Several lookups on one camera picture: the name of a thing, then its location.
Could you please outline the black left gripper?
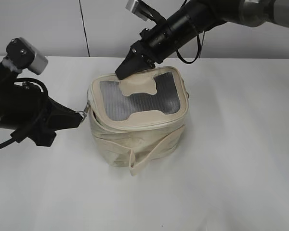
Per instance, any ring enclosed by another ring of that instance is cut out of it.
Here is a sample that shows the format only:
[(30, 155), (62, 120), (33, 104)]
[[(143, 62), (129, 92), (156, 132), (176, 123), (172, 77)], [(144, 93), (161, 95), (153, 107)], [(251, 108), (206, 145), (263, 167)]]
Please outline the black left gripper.
[(52, 130), (78, 128), (83, 117), (79, 112), (54, 101), (40, 81), (0, 83), (0, 128), (12, 129), (11, 137), (0, 146), (20, 143), (30, 138), (37, 146), (51, 146)]

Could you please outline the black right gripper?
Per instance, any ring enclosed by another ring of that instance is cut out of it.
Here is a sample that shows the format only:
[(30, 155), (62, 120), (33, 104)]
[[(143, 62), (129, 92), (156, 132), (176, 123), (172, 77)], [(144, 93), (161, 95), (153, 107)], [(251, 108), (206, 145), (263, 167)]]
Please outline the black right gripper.
[[(154, 63), (162, 63), (173, 53), (185, 64), (194, 63), (201, 55), (203, 38), (207, 30), (206, 9), (179, 9), (168, 19), (161, 19), (150, 30), (144, 29), (141, 39), (131, 45), (126, 58), (115, 70), (119, 80), (153, 69)], [(184, 59), (179, 49), (193, 38), (197, 39), (197, 52), (193, 60)]]

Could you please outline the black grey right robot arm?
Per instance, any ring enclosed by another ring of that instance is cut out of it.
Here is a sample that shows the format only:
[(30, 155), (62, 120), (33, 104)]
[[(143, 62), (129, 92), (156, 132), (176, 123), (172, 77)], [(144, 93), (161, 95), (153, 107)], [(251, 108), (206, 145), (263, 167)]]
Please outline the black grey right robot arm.
[(186, 0), (168, 19), (142, 0), (128, 1), (126, 9), (156, 25), (142, 30), (140, 40), (130, 46), (115, 70), (120, 80), (154, 69), (194, 38), (198, 58), (202, 51), (199, 35), (228, 22), (248, 27), (269, 22), (289, 28), (289, 0)]

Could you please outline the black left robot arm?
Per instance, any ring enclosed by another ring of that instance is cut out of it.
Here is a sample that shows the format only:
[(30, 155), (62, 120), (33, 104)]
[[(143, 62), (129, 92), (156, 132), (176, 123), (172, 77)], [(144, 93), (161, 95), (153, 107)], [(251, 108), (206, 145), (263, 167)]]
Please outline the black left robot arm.
[(50, 147), (56, 131), (79, 127), (80, 112), (54, 101), (41, 81), (19, 78), (19, 74), (0, 63), (0, 128), (12, 130), (0, 149), (26, 138), (37, 146)]

